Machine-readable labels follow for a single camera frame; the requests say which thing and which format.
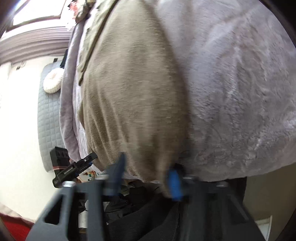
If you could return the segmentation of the round cream pleated cushion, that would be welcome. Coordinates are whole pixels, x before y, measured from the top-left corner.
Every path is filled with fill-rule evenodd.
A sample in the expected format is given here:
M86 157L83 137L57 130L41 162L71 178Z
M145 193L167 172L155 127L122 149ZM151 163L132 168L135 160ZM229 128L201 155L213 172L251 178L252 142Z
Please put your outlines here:
M51 70L43 81L43 90L48 94L56 93L61 89L62 79L64 75L63 68L55 68Z

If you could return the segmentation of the olive brown knit sweater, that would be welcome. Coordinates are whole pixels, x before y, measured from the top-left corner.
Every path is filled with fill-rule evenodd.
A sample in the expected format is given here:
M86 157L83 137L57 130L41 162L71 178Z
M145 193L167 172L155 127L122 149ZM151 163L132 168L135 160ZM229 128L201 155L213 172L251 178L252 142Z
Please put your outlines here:
M185 83L144 1L103 1L80 64L79 120L100 170L125 153L130 178L164 182L188 126Z

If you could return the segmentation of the grey quilted headboard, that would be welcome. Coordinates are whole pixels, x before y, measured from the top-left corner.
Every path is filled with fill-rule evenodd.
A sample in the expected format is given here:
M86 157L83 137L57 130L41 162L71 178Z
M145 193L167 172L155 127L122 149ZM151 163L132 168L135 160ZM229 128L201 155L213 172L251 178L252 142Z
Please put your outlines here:
M38 140L41 159L46 172L53 171L50 151L54 147L64 148L59 123L60 91L48 94L43 90L46 76L58 68L61 61L46 65L41 73L38 96Z

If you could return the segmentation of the grey pleated curtain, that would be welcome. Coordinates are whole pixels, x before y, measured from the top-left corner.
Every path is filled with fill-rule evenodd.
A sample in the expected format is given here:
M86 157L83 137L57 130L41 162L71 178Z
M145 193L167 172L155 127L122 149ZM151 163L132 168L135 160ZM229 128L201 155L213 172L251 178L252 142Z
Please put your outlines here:
M73 29L49 27L14 35L1 41L1 64L43 57L63 56Z

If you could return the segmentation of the grey-green knit garment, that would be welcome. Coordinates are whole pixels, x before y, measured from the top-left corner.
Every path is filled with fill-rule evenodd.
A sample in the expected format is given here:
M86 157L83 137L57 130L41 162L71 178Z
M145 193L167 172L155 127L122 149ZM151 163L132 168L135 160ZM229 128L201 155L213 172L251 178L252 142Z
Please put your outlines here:
M78 11L75 22L79 23L82 20L87 19L90 11L92 10L93 6L95 5L96 0L85 0L82 8Z

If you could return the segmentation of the lavender embossed bed blanket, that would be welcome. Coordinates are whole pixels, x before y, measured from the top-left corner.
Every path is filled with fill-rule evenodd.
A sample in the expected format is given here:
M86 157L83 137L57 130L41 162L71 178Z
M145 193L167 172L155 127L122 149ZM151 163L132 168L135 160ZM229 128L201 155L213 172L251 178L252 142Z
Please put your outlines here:
M77 23L60 99L70 157L91 152L77 68L99 5ZM261 175L295 162L295 36L269 1L144 1L184 80L185 140L175 163L203 181Z

